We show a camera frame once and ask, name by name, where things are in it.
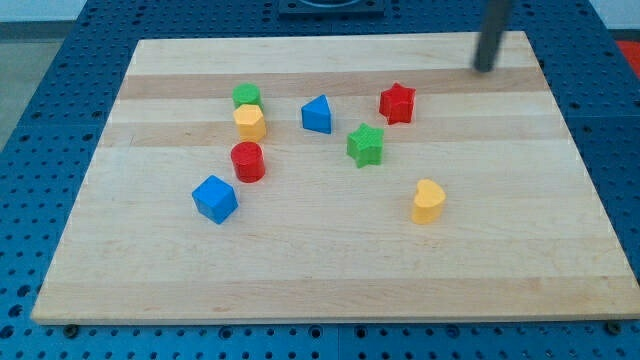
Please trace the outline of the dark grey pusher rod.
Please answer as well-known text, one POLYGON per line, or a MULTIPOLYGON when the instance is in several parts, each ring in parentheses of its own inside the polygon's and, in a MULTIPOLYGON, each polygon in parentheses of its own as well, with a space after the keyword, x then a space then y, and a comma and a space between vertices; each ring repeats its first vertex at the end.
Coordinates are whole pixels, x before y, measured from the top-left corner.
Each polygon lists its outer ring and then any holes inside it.
POLYGON ((473 68, 477 72, 491 72, 494 69, 512 8, 513 0, 487 2, 473 58, 473 68))

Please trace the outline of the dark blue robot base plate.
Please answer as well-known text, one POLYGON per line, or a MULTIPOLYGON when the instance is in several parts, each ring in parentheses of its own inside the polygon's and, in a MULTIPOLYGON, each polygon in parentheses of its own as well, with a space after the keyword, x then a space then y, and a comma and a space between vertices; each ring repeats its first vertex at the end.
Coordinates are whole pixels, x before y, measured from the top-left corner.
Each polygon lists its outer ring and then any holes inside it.
POLYGON ((279 0, 280 18, 383 16, 386 0, 279 0))

